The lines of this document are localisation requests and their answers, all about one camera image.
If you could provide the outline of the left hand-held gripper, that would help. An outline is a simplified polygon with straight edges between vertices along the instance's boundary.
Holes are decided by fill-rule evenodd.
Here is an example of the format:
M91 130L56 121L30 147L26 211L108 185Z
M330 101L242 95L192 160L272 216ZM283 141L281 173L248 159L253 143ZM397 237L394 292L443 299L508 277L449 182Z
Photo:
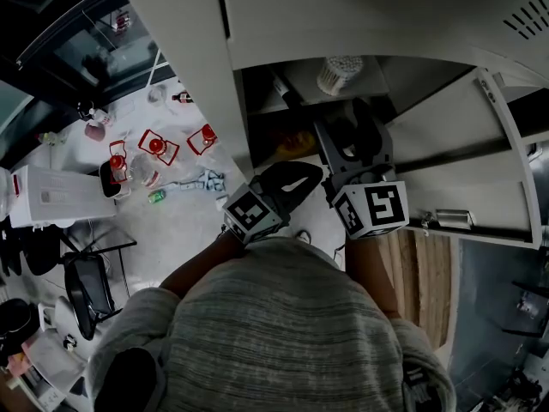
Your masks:
M242 184L223 206L224 224L249 244L287 227L291 213L323 179L321 167L303 161L280 161Z

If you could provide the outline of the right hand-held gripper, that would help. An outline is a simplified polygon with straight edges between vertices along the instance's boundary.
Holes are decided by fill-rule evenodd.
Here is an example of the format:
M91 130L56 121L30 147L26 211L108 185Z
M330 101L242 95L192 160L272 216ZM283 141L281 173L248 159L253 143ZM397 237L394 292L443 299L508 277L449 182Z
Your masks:
M322 182L327 202L355 240L405 227L409 212L405 182L395 175L390 134L364 100L354 98L352 107L356 130L343 117L317 120L315 130L329 170ZM347 154L344 147L352 145L355 153Z

